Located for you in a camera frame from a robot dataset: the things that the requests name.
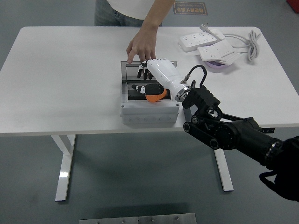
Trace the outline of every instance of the jeans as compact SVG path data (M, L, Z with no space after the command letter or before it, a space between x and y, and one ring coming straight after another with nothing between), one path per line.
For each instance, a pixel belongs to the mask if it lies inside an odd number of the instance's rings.
M107 0L96 0L94 25L95 26L128 26L140 27L143 20L125 16L115 11Z

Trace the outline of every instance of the white shirt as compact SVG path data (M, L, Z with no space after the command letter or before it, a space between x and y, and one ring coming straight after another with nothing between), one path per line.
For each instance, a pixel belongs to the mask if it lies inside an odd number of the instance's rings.
M123 15L144 20L155 0L107 0L111 7Z

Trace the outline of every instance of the gray floor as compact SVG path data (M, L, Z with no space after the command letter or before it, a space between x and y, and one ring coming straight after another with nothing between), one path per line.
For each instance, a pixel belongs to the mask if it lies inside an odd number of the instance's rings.
M299 92L299 14L285 0L205 4L208 16L170 11L163 25L259 27ZM93 0L0 0L0 67L22 27L92 26L93 11ZM298 128L274 134L282 140L295 135ZM201 224L298 223L299 203L259 181L264 167L236 150L226 157L235 188L230 193L221 189L213 151L185 133L80 135L68 200L57 203L62 153L52 138L1 137L0 224L187 212Z

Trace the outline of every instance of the person's hand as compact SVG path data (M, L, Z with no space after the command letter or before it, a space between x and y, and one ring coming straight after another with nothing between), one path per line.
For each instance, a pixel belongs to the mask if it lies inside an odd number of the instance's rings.
M156 39L157 28L150 29L142 26L127 48L127 62L131 64L135 55L139 56L141 62L155 59Z

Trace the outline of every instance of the orange object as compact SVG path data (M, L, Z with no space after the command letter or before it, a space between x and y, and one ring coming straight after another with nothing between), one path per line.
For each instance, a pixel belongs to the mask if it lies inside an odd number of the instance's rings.
M164 89L163 93L160 95L145 95L146 99L152 103L157 102L158 100L164 98L167 94L167 90Z

